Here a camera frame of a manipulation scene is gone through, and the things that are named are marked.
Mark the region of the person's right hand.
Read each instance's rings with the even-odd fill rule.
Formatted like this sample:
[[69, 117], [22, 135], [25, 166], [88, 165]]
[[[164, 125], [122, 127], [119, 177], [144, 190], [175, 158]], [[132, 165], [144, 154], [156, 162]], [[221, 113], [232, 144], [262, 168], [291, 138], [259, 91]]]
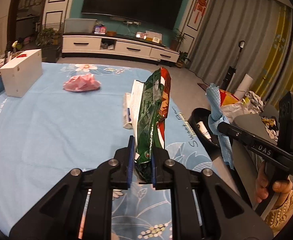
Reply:
[[[261, 203], [268, 197], [268, 185], [269, 181], [265, 174], [265, 162], [263, 161], [261, 167], [259, 168], [258, 177], [255, 180], [255, 200], [257, 203]], [[293, 183], [289, 179], [275, 181], [273, 183], [272, 190], [275, 193], [279, 193], [279, 197], [273, 206], [274, 209], [279, 208], [285, 203], [292, 187]]]

